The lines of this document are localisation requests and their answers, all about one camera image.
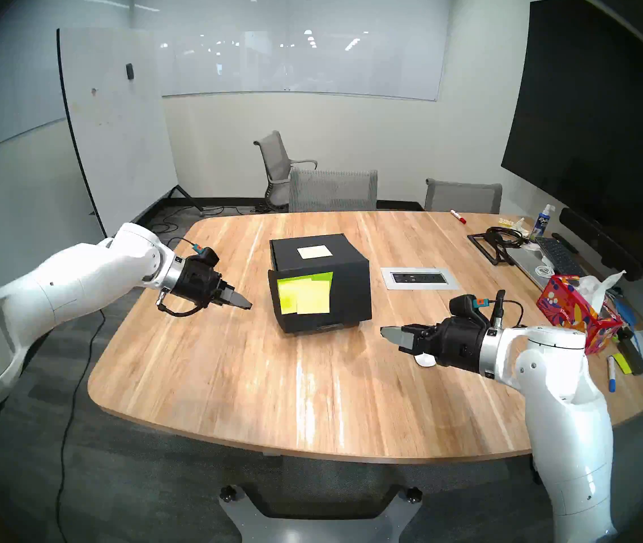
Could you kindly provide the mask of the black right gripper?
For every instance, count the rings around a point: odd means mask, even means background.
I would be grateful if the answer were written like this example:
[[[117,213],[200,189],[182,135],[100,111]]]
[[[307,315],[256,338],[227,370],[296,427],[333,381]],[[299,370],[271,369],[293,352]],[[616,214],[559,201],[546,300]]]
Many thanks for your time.
[[[380,328],[400,352],[426,353],[440,366],[452,366],[478,374],[494,374],[502,338],[505,293],[498,293],[491,318],[480,311],[486,298],[459,295],[449,302],[451,316],[434,325],[407,324]]]

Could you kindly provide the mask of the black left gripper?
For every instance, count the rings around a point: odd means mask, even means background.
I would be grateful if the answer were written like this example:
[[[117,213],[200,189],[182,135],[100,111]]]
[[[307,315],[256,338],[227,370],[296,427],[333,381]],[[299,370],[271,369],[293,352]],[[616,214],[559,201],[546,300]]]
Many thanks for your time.
[[[187,258],[174,255],[168,273],[161,282],[156,300],[157,309],[173,317],[192,316],[210,304],[251,310],[252,302],[236,292],[235,288],[214,270],[219,261],[215,251],[209,247],[198,246],[193,246],[193,250],[195,254]],[[193,302],[194,307],[188,311],[172,311],[164,304],[167,295]]]

